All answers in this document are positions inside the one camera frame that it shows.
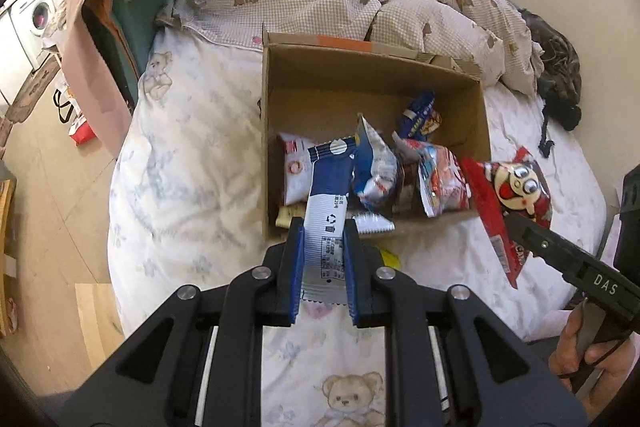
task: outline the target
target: washing machine door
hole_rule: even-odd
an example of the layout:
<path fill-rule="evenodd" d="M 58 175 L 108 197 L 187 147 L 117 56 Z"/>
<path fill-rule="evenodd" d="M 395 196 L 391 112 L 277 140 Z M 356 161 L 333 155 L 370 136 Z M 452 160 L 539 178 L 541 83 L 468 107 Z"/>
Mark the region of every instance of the washing machine door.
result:
<path fill-rule="evenodd" d="M 31 21 L 29 30 L 37 37 L 41 37 L 44 33 L 47 23 L 51 17 L 51 8 L 45 0 L 38 0 L 33 3 L 31 9 Z"/>

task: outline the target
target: white cabinet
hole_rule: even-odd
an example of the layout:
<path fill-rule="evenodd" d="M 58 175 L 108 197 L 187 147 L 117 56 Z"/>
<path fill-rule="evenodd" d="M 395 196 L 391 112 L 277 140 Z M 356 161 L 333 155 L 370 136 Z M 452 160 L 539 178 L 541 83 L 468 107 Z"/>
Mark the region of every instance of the white cabinet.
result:
<path fill-rule="evenodd" d="M 0 15 L 0 91 L 9 103 L 31 73 L 31 63 L 15 34 L 9 13 Z M 6 102 L 0 96 L 0 106 Z"/>

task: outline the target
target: human hand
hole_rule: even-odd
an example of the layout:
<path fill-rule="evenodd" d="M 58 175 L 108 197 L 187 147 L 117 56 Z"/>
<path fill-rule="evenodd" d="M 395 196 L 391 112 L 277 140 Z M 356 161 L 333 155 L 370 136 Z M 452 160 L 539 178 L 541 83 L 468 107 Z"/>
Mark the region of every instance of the human hand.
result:
<path fill-rule="evenodd" d="M 581 323 L 582 307 L 578 306 L 569 315 L 566 326 L 560 334 L 558 347 L 556 347 L 555 352 L 549 357 L 549 369 L 551 369 L 554 374 L 564 375 L 578 370 L 580 360 L 578 358 L 576 345 Z M 616 341 L 612 341 L 590 346 L 584 354 L 585 362 L 596 362 L 596 360 L 614 347 L 616 343 Z M 591 392 L 582 399 L 582 405 L 587 412 L 589 421 L 596 418 L 607 404 L 613 400 L 613 397 L 616 396 L 620 387 L 622 387 L 622 384 L 625 382 L 629 370 L 631 370 L 635 356 L 636 348 L 631 340 L 627 340 L 597 365 L 598 369 L 602 369 L 602 375 Z M 566 388 L 571 390 L 571 383 L 568 378 L 562 380 L 562 383 Z"/>

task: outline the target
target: checkered blanket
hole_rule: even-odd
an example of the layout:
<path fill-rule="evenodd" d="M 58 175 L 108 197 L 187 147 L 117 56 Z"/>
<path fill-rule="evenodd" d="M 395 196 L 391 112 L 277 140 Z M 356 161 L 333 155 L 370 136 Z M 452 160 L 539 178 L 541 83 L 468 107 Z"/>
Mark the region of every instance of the checkered blanket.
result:
<path fill-rule="evenodd" d="M 483 85 L 536 91 L 542 49 L 506 0 L 172 0 L 158 20 L 207 41 L 260 49 L 268 31 L 396 44 L 453 58 Z"/>

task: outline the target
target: washing machine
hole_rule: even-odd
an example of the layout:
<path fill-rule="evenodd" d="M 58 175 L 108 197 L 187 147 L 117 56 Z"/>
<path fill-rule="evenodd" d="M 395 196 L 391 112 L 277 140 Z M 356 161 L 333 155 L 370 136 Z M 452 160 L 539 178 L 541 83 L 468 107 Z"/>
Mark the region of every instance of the washing machine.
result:
<path fill-rule="evenodd" d="M 9 8 L 15 34 L 33 70 L 37 70 L 49 55 L 42 49 L 42 34 L 55 10 L 53 0 L 16 0 Z"/>

